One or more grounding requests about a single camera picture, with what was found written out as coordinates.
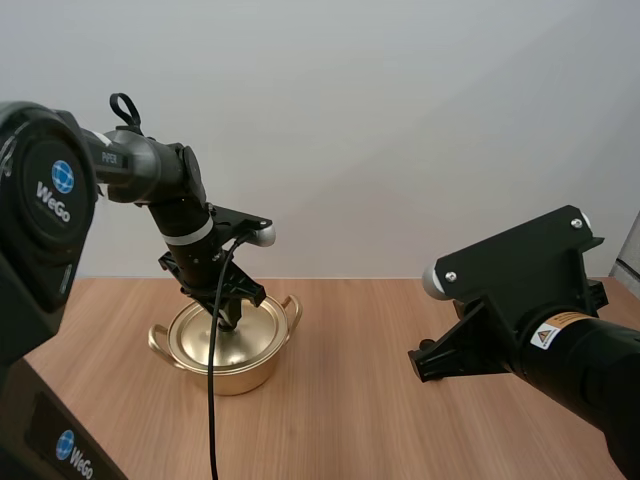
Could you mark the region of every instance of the pot handle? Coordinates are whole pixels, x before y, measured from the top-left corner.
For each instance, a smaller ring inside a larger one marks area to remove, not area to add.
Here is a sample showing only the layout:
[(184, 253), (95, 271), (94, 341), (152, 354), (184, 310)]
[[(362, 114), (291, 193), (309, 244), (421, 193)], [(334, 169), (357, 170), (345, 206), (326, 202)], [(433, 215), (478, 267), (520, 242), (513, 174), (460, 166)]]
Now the pot handle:
[(296, 327), (298, 326), (298, 323), (300, 323), (300, 318), (302, 317), (302, 304), (300, 303), (300, 300), (298, 300), (298, 297), (294, 295), (289, 295), (287, 298), (285, 298), (284, 302), (282, 302), (282, 308), (284, 308), (286, 311), (287, 307), (291, 303), (293, 303), (295, 313), (294, 313), (293, 321), (291, 322), (289, 322), (289, 316), (287, 315), (287, 324), (289, 327), (288, 328), (289, 331), (287, 332), (287, 338), (285, 339), (285, 343), (289, 341), (289, 339), (291, 338), (291, 335), (293, 335), (293, 332), (296, 331)]
[(182, 365), (175, 361), (175, 359), (168, 353), (165, 349), (163, 349), (160, 344), (158, 344), (158, 335), (164, 335), (167, 337), (167, 327), (163, 327), (162, 325), (154, 325), (149, 329), (149, 348), (158, 354), (160, 358), (162, 358), (169, 365), (172, 365), (177, 368), (184, 369)]

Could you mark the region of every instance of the white ring band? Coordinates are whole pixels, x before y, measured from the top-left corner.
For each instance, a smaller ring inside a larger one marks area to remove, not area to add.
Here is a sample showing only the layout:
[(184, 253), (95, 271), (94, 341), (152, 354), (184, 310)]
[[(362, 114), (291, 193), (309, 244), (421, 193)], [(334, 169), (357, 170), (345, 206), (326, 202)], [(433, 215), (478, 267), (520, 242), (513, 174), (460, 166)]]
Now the white ring band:
[(213, 220), (209, 217), (207, 223), (189, 235), (183, 235), (182, 237), (169, 237), (168, 235), (162, 235), (164, 242), (167, 245), (173, 245), (174, 247), (184, 247), (185, 245), (191, 245), (192, 243), (199, 242), (204, 237), (209, 235), (209, 232), (213, 228)]

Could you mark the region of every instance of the warning label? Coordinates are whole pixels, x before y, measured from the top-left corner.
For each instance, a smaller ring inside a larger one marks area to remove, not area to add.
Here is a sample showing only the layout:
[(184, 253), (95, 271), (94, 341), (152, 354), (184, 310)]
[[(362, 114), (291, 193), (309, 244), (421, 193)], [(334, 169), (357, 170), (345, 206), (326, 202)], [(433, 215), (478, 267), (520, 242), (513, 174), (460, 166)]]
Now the warning label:
[(540, 341), (544, 342), (547, 337), (549, 336), (549, 334), (551, 333), (551, 330), (545, 330), (544, 332), (538, 332), (538, 336), (540, 337)]
[(548, 318), (544, 323), (540, 324), (533, 334), (533, 337), (531, 337), (531, 345), (547, 350), (560, 330), (567, 325), (571, 325), (574, 322), (586, 320), (588, 318), (591, 317), (578, 312), (564, 312), (554, 315), (553, 317)]

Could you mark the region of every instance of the black loop handle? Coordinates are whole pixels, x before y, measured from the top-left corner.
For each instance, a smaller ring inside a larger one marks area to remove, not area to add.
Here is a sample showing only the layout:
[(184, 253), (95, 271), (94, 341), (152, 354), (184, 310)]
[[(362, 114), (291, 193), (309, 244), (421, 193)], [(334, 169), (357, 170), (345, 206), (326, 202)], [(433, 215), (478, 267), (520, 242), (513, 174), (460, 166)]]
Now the black loop handle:
[[(119, 100), (124, 102), (129, 113), (126, 113), (122, 108), (120, 108)], [(109, 105), (111, 105), (111, 110), (118, 117), (120, 117), (129, 127), (127, 130), (131, 130), (142, 135), (142, 130), (140, 130), (140, 125), (142, 124), (142, 120), (140, 120), (140, 114), (138, 113), (138, 109), (133, 104), (133, 100), (126, 93), (112, 93), (111, 97), (109, 97)]]

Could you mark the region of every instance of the wooden table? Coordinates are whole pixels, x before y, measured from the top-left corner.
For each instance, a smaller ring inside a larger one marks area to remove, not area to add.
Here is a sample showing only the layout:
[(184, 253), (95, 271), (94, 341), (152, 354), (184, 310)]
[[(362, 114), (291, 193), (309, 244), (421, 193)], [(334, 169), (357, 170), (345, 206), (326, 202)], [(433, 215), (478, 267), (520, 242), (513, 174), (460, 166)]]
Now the wooden table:
[[(265, 385), (218, 397), (226, 479), (620, 479), (596, 429), (513, 375), (422, 384), (407, 350), (456, 321), (414, 280), (268, 280), (305, 314)], [(640, 328), (615, 280), (602, 317)], [(28, 359), (131, 479), (207, 479), (207, 397), (147, 347), (188, 303), (172, 280), (76, 283)]]

